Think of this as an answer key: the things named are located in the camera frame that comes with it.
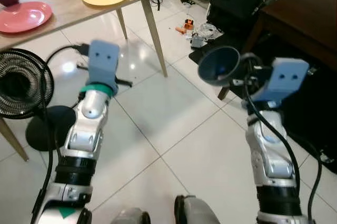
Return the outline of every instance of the pink plate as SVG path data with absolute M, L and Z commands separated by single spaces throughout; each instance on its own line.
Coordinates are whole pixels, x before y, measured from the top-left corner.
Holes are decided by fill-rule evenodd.
M 44 24 L 52 15 L 51 7 L 43 2 L 24 2 L 0 12 L 0 32 L 18 33 Z

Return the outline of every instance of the white tile floor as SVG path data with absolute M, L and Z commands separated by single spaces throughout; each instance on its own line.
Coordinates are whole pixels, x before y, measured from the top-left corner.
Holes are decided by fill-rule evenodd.
M 161 74 L 140 4 L 123 8 L 128 40 L 115 13 L 108 13 L 20 46 L 43 59 L 69 42 L 94 38 L 121 47 L 117 73 L 134 87 L 121 87 L 111 101 L 93 198 L 87 205 L 93 210 L 93 223 L 110 223 L 120 210 L 134 206 L 148 211 L 153 223 L 174 223 L 174 198 L 187 193 L 206 200 L 221 223 L 254 223 L 257 200 L 241 101 L 233 93 L 218 100 L 220 89 L 198 78 L 197 66 L 188 58 L 189 42 L 174 30 L 186 19 L 187 10 L 179 0 L 164 0 L 159 13 L 153 9 L 168 78 Z M 197 5 L 189 10 L 197 25 L 205 13 Z M 57 91 L 51 105 L 72 105 L 76 100 L 87 78 L 86 72 L 74 68 L 77 61 L 86 63 L 71 50 L 52 61 Z M 7 122 L 30 160 L 23 162 L 0 136 L 1 223 L 29 223 L 46 172 L 46 153 L 27 146 L 28 120 Z M 291 139 L 290 143 L 301 165 L 306 213 L 316 163 Z M 325 168 L 313 214 L 318 223 L 337 223 L 337 176 Z

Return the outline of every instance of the power cord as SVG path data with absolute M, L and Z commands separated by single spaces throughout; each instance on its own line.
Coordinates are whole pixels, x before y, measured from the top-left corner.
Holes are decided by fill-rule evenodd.
M 292 149 L 291 149 L 289 143 L 287 142 L 287 140 L 261 115 L 261 113 L 258 111 L 256 106 L 254 105 L 254 102 L 253 102 L 253 100 L 252 100 L 252 98 L 249 94 L 249 90 L 248 90 L 249 78 L 250 78 L 250 75 L 246 75 L 245 79 L 244 79 L 244 90 L 245 90 L 245 95 L 246 95 L 247 101 L 249 103 L 249 106 L 253 110 L 256 117 L 263 124 L 265 124 L 266 127 L 268 129 L 270 129 L 270 131 L 273 132 L 281 140 L 281 142 L 283 142 L 287 151 L 289 152 L 291 161 L 293 162 L 293 165 L 294 165 L 296 187 L 297 187 L 298 194 L 299 194 L 300 193 L 300 170 L 299 170 L 298 163 L 297 163 L 296 157 L 294 155 L 294 152 L 292 151 Z M 314 224 L 315 221 L 312 218 L 312 203 L 313 203 L 313 199 L 314 199 L 317 187 L 319 185 L 319 182 L 320 182 L 320 179 L 321 179 L 321 176 L 322 176 L 322 161 L 321 161 L 320 155 L 319 155 L 318 151 L 316 150 L 316 148 L 314 148 L 313 145 L 309 142 L 305 142 L 305 144 L 308 145 L 313 150 L 313 152 L 315 153 L 315 158 L 318 162 L 318 171 L 317 171 L 316 180 L 315 180 L 315 183 L 314 183 L 314 185 L 311 189 L 311 193 L 310 193 L 309 201 L 308 201 L 308 221 L 309 221 L 309 223 Z
M 88 55 L 89 54 L 89 45 L 88 44 L 81 44 L 81 45 L 67 45 L 64 47 L 61 47 L 59 49 L 57 49 L 56 51 L 54 51 L 46 60 L 46 63 L 44 64 L 44 67 L 42 69 L 42 73 L 41 73 L 41 78 L 40 78 L 40 90 L 41 90 L 41 103 L 42 103 L 42 110 L 43 110 L 43 116 L 44 116 L 44 123 L 45 123 L 45 127 L 46 127 L 46 131 L 47 131 L 47 147 L 48 147 L 48 166 L 47 166 L 47 174 L 46 177 L 44 179 L 43 182 L 43 186 L 40 189 L 38 196 L 36 198 L 33 210 L 32 210 L 32 219 L 31 219 L 31 224 L 34 224 L 36 217 L 40 211 L 42 202 L 44 200 L 44 197 L 46 195 L 47 192 L 47 187 L 48 187 L 48 183 L 49 180 L 51 178 L 52 175 L 52 169 L 53 169 L 53 149 L 52 149 L 52 138 L 50 135 L 50 128 L 49 128 L 49 122 L 48 122 L 48 114 L 47 114 L 47 105 L 45 102 L 45 71 L 48 67 L 48 63 L 52 60 L 52 58 L 59 52 L 65 50 L 65 49 L 75 49 L 77 50 L 80 54 L 82 55 Z M 55 147 L 56 147 L 56 151 L 59 157 L 61 157 L 61 152 L 60 152 L 60 148 L 57 144 L 57 140 L 55 140 Z

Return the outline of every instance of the fan grille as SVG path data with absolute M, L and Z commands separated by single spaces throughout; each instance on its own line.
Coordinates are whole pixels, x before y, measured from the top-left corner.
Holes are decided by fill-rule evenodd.
M 42 109 L 42 98 L 46 105 L 50 102 L 54 91 L 54 80 L 47 66 L 44 73 L 44 97 L 41 92 L 41 76 L 45 64 L 37 55 L 24 49 L 0 52 L 0 81 L 11 90 L 11 92 L 4 91 L 3 88 L 0 90 L 1 117 L 28 118 Z M 11 77 L 15 75 L 15 80 L 4 83 L 9 75 Z M 12 93 L 15 92 L 20 92 L 21 95 L 13 95 Z

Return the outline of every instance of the table leg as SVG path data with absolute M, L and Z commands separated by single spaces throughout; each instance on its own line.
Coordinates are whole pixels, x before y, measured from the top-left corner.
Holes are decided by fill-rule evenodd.
M 263 30 L 263 16 L 260 14 L 257 19 L 241 53 L 250 52 Z
M 121 27 L 122 27 L 122 31 L 124 34 L 125 39 L 127 39 L 127 33 L 126 33 L 126 28 L 125 28 L 125 23 L 124 23 L 124 17 L 123 17 L 123 13 L 122 13 L 122 8 L 118 8 L 116 9 L 117 12 L 117 16 L 118 16 L 118 20 L 120 21 Z
M 29 158 L 22 148 L 19 141 L 14 136 L 11 129 L 8 127 L 7 123 L 3 118 L 0 117 L 0 133 L 6 138 L 10 145 L 16 150 L 16 152 L 23 158 L 23 160 L 28 161 Z
M 151 33 L 151 36 L 152 36 L 152 41 L 153 41 L 154 47 L 155 47 L 157 55 L 158 55 L 160 66 L 162 67 L 162 71 L 163 71 L 164 76 L 167 77 L 167 71 L 166 71 L 166 66 L 165 66 L 163 50 L 162 50 L 162 46 L 160 44 L 159 35 L 158 35 L 157 27 L 156 27 L 156 22 L 155 22 L 154 17 L 153 17 L 150 1 L 149 0 L 142 0 L 142 5 L 143 5 L 146 21 L 147 21 L 147 24 L 148 24 L 148 28 L 150 29 L 150 33 Z
M 222 87 L 217 98 L 219 100 L 223 100 L 224 98 L 226 98 L 229 91 L 230 91 L 229 87 Z

